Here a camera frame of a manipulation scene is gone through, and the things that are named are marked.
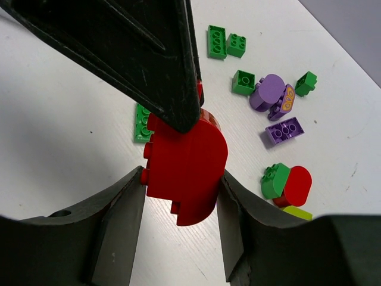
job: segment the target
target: lime green duplo block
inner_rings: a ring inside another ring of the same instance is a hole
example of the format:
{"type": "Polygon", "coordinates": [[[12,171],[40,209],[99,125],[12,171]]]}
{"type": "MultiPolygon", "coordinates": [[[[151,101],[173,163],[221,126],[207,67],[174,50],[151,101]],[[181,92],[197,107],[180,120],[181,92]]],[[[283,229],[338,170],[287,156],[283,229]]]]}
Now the lime green duplo block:
{"type": "Polygon", "coordinates": [[[291,169],[282,163],[267,167],[261,179],[262,194],[266,199],[282,196],[291,169]]]}
{"type": "Polygon", "coordinates": [[[312,213],[306,212],[305,210],[298,209],[294,206],[285,207],[282,209],[284,212],[289,213],[290,215],[299,217],[305,220],[312,220],[312,213]]]}

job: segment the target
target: white table surface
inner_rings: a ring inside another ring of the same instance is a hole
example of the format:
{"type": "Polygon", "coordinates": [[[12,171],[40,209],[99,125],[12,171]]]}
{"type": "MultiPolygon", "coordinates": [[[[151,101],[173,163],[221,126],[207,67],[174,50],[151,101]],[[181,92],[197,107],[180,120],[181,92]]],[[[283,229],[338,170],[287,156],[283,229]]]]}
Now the white table surface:
{"type": "MultiPolygon", "coordinates": [[[[305,166],[313,187],[302,207],[315,216],[379,213],[381,90],[297,1],[193,0],[205,91],[229,146],[227,170],[260,194],[264,168],[305,166]],[[209,24],[246,36],[242,59],[206,56],[209,24]],[[267,149],[271,123],[230,92],[237,69],[292,85],[307,70],[316,90],[297,98],[305,134],[267,149]]],[[[135,103],[21,26],[0,19],[0,214],[47,216],[110,186],[137,165],[135,103]]],[[[131,286],[226,285],[216,211],[175,225],[168,201],[147,198],[131,286]]]]}

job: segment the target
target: lego brick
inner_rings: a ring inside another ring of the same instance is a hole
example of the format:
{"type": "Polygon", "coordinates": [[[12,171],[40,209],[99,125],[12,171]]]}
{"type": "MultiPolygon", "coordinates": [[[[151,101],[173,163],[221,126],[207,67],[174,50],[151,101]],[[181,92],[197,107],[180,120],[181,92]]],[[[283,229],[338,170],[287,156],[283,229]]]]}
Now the lego brick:
{"type": "Polygon", "coordinates": [[[279,98],[278,102],[270,108],[270,113],[267,116],[269,121],[279,120],[285,114],[289,113],[292,109],[294,100],[295,90],[291,85],[287,84],[286,89],[279,98]]]}
{"type": "Polygon", "coordinates": [[[305,167],[292,167],[282,196],[274,198],[273,202],[278,207],[301,207],[307,201],[311,185],[312,177],[305,167]]]}
{"type": "Polygon", "coordinates": [[[233,77],[232,92],[241,95],[251,95],[254,92],[255,75],[238,70],[233,77]]]}
{"type": "Polygon", "coordinates": [[[242,58],[246,51],[246,38],[237,34],[230,34],[227,39],[227,54],[242,58]]]}
{"type": "Polygon", "coordinates": [[[150,112],[148,109],[142,107],[139,103],[136,104],[136,117],[135,117],[135,136],[134,141],[138,143],[145,143],[149,141],[152,131],[147,129],[148,116],[150,112]]]}
{"type": "Polygon", "coordinates": [[[306,212],[294,206],[288,206],[282,209],[284,212],[290,215],[296,216],[300,219],[312,220],[312,213],[306,212]]]}
{"type": "Polygon", "coordinates": [[[225,28],[209,25],[208,56],[220,60],[227,57],[225,28]]]}
{"type": "Polygon", "coordinates": [[[300,97],[306,96],[310,91],[315,90],[317,76],[310,71],[303,75],[295,85],[295,92],[300,97]]]}
{"type": "Polygon", "coordinates": [[[266,127],[265,130],[274,145],[304,134],[296,117],[266,127]]]}
{"type": "Polygon", "coordinates": [[[148,129],[155,133],[145,145],[143,156],[148,161],[140,177],[147,196],[171,200],[179,226],[201,222],[215,208],[227,160],[220,125],[201,109],[188,133],[178,133],[153,114],[148,129]]]}
{"type": "Polygon", "coordinates": [[[266,199],[279,198],[282,195],[290,171],[290,168],[282,163],[266,168],[261,179],[261,190],[266,199]]]}
{"type": "Polygon", "coordinates": [[[250,96],[253,109],[264,112],[270,109],[285,91],[285,82],[276,74],[268,74],[255,85],[255,92],[250,96]]]}

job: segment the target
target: purple block with orange print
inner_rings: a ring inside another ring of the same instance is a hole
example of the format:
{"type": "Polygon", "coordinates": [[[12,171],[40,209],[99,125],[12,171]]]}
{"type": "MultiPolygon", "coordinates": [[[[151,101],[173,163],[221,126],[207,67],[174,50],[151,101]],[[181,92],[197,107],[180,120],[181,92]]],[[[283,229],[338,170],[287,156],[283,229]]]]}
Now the purple block with orange print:
{"type": "Polygon", "coordinates": [[[293,101],[295,100],[295,90],[291,85],[286,85],[285,91],[279,98],[278,102],[275,103],[268,114],[267,118],[270,121],[276,121],[280,119],[285,114],[289,113],[293,106],[293,101]]]}

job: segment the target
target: purple 2x4 brick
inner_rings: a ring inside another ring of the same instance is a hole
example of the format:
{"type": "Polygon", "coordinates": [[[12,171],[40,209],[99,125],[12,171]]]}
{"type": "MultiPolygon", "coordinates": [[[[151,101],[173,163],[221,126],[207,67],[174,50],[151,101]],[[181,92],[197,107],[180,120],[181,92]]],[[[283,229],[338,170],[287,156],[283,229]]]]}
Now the purple 2x4 brick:
{"type": "Polygon", "coordinates": [[[304,134],[298,119],[293,117],[280,123],[266,127],[266,133],[274,145],[304,134]]]}

